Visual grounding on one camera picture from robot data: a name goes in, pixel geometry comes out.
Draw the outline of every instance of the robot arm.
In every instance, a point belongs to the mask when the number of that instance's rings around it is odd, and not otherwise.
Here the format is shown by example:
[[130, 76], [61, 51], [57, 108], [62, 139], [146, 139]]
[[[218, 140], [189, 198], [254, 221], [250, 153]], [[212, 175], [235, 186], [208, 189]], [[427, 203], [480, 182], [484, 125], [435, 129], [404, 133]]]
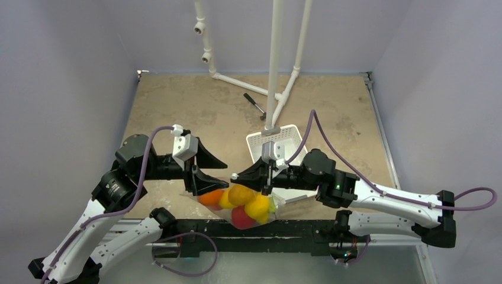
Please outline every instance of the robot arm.
[[[209, 153], [200, 139], [191, 135], [189, 130], [183, 130], [179, 125], [174, 125], [173, 128], [172, 132], [176, 136], [173, 153], [158, 156], [155, 148], [151, 146], [145, 180], [183, 179], [185, 190], [194, 196], [218, 188], [227, 188], [229, 186], [227, 182], [208, 176], [200, 170], [201, 167], [224, 169], [227, 165]], [[116, 161], [112, 169], [103, 175], [100, 183], [92, 191], [92, 198], [70, 233], [55, 251], [45, 258], [35, 259], [30, 263], [28, 268], [35, 278], [41, 279], [50, 269], [48, 280], [53, 283], [72, 283], [74, 280], [77, 281], [76, 279], [83, 278], [81, 276], [83, 271], [99, 270], [100, 267], [107, 270], [126, 254], [160, 237], [166, 224], [161, 224], [150, 216], [142, 221], [139, 228], [107, 244], [109, 248], [97, 247], [108, 230], [124, 216], [119, 212], [126, 209], [133, 201], [147, 141], [146, 135], [133, 135], [124, 141], [122, 147], [115, 153]], [[143, 188], [140, 198], [145, 194], [147, 191]], [[118, 214], [100, 218], [81, 228], [82, 223], [88, 219], [110, 212]], [[165, 219], [172, 220], [169, 213]], [[59, 260], [51, 266], [58, 252]]]
[[[299, 166], [284, 166], [284, 160], [274, 149], [274, 142], [264, 144], [262, 158], [247, 170], [234, 174], [232, 182], [245, 185], [262, 194], [273, 188], [317, 190], [316, 200], [332, 208], [366, 208], [383, 213], [357, 213], [347, 218], [346, 231], [353, 235], [404, 234], [421, 238], [437, 247], [454, 247], [456, 240], [453, 211], [435, 206], [454, 206], [452, 192], [436, 195], [417, 194], [376, 185], [383, 194], [374, 191], [356, 175], [335, 169], [336, 162], [319, 149], [313, 149]], [[386, 194], [422, 201], [429, 206], [390, 198]]]

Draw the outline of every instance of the white pole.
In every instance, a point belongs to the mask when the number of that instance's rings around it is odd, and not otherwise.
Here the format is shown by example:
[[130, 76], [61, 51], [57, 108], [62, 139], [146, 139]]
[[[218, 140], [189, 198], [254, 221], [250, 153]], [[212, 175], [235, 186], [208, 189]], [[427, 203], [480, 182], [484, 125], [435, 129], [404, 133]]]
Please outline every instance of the white pole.
[[296, 71], [300, 71], [301, 56], [303, 54], [303, 45], [305, 44], [305, 35], [307, 34], [308, 20], [310, 18], [310, 10], [312, 9], [312, 0], [305, 0], [305, 8], [303, 8], [303, 18], [301, 20], [300, 38], [298, 39], [297, 58], [295, 60]]
[[216, 67], [214, 66], [213, 50], [207, 33], [207, 22], [205, 20], [204, 7], [202, 6], [201, 0], [194, 0], [194, 4], [197, 12], [197, 24], [194, 27], [194, 31], [197, 34], [202, 35], [202, 41], [204, 42], [204, 54], [202, 55], [202, 61], [209, 64], [209, 73], [213, 76], [216, 74]]
[[267, 117], [265, 129], [272, 129], [272, 117], [277, 91], [277, 77], [279, 71], [279, 56], [281, 51], [282, 16], [284, 14], [284, 0], [273, 0], [272, 38], [270, 45], [270, 67], [268, 74]]

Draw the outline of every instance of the pipe fitting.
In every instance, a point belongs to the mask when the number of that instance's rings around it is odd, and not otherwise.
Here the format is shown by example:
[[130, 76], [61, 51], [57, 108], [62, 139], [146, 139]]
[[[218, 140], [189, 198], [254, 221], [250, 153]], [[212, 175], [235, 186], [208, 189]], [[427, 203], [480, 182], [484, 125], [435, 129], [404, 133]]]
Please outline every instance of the pipe fitting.
[[207, 52], [207, 51], [206, 51], [206, 52], [204, 52], [204, 54], [202, 55], [201, 60], [202, 60], [202, 62], [204, 62], [204, 63], [206, 63], [206, 64], [207, 64], [207, 63], [209, 63], [209, 61], [211, 61], [211, 57], [212, 57], [211, 52]]
[[203, 22], [197, 22], [194, 26], [194, 31], [196, 34], [203, 34], [205, 31], [205, 24]]

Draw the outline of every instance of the hammer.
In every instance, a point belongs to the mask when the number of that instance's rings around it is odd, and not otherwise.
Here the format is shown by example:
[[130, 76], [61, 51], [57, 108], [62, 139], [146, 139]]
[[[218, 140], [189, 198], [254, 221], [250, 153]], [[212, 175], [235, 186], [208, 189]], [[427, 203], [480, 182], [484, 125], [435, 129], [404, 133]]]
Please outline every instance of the hammer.
[[253, 105], [254, 105], [257, 109], [259, 109], [259, 110], [263, 113], [263, 115], [260, 117], [260, 119], [261, 119], [261, 120], [265, 120], [265, 118], [266, 118], [266, 112], [265, 112], [264, 110], [262, 110], [262, 108], [261, 108], [258, 104], [256, 104], [255, 100], [254, 100], [253, 98], [251, 98], [251, 96], [250, 96], [250, 95], [248, 95], [247, 93], [244, 93], [244, 97], [245, 97], [245, 98], [246, 98], [246, 99], [247, 99], [247, 100], [248, 100], [251, 104], [253, 104]]

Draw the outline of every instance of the black handle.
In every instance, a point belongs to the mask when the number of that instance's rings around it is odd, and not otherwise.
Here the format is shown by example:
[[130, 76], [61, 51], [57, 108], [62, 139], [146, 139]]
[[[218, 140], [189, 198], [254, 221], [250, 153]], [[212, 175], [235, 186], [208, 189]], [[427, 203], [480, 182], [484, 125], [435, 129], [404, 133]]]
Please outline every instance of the black handle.
[[244, 93], [244, 97], [253, 105], [256, 105], [256, 102], [253, 98], [251, 98], [250, 95], [248, 95], [247, 93]]

